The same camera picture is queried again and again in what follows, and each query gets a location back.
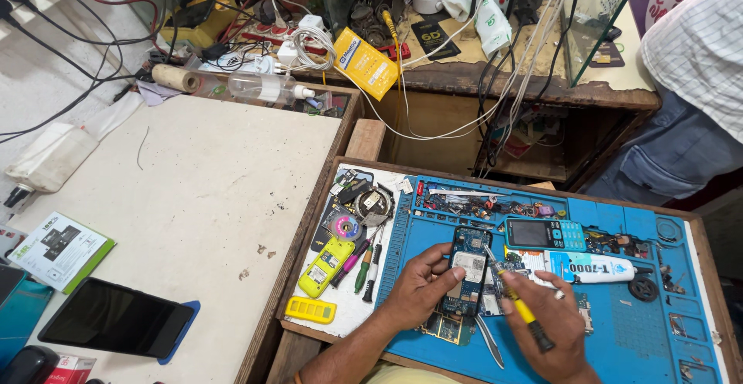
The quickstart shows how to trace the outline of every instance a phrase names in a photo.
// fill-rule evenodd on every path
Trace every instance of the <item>yellow screwdriver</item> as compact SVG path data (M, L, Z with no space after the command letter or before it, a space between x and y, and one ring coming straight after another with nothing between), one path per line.
M500 277L501 275L503 275L503 273L506 272L505 266L502 262L496 261L495 256L493 256L493 252L490 251L487 246L485 246L485 250L488 252L488 256L490 257L490 268L493 270L493 274ZM524 322L526 322L526 324L529 326L529 331L531 331L531 335L534 336L534 340L536 341L536 345L539 347L539 351L544 353L554 348L555 344L550 341L550 339L547 337L547 334L544 333L544 329L542 329L542 325L539 323L539 320L534 317L534 313L531 313L529 307L527 307L526 303L521 299L521 297L519 297L516 291L508 285L505 286L505 290L511 301L514 302L516 311L519 312L521 318L524 319Z

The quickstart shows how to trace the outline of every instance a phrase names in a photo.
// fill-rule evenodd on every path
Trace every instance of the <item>cardboard box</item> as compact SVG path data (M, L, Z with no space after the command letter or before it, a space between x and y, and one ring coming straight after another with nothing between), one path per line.
M113 239L54 211L8 259L55 290L69 294L115 244Z
M95 360L60 353L60 361L44 384L85 384Z

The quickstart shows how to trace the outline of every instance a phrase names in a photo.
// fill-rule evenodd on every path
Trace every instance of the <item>blue silicone repair mat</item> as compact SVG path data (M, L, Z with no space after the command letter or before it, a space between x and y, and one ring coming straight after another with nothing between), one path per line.
M710 328L693 273L683 221L638 208L613 206L581 199L561 199L517 190L499 189L432 177L410 177L414 190L402 194L387 262L382 272L377 306L392 289L405 262L434 243L450 242L459 225L487 228L493 233L493 253L503 257L503 234L497 226L505 215L493 211L490 219L440 211L425 198L430 189L478 190L503 194L498 202L542 203L555 212L581 223L584 230L631 235L643 241L647 252L640 257L624 254L636 266L652 267L650 278L661 289L653 302L634 298L626 282L583 284L576 292L587 294L593 333L585 337L585 353L601 380L606 383L721 382L710 337ZM684 293L664 290L658 258L670 266L673 285ZM502 316L484 318L503 357L505 369L493 360L478 330L469 345L458 346L419 331L404 331L386 351L487 382L545 382L529 366Z

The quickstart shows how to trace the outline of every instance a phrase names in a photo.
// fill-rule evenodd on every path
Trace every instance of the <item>striped shirt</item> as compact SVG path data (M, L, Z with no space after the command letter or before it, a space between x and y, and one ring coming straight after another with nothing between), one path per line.
M743 142L743 0L683 0L640 48L656 81Z

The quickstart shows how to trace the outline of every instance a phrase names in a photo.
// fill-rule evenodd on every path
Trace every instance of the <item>hand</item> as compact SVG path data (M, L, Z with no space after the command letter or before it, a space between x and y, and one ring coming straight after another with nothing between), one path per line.
M467 275L461 266L447 270L449 260L443 256L451 251L451 243L438 243L405 264L389 297L377 310L395 332L413 329L428 320L443 295Z
M573 287L557 275L545 271L535 271L535 275L562 290L565 297L554 298L554 291L529 281L522 275L504 273L503 280L511 286L534 317L541 323L544 333L555 346L546 353L541 353L536 341L520 314L515 310L511 300L502 300L503 311L515 340L519 343L524 357L531 367L542 378L552 384L600 383L596 372L585 360L584 331L585 322L575 305Z

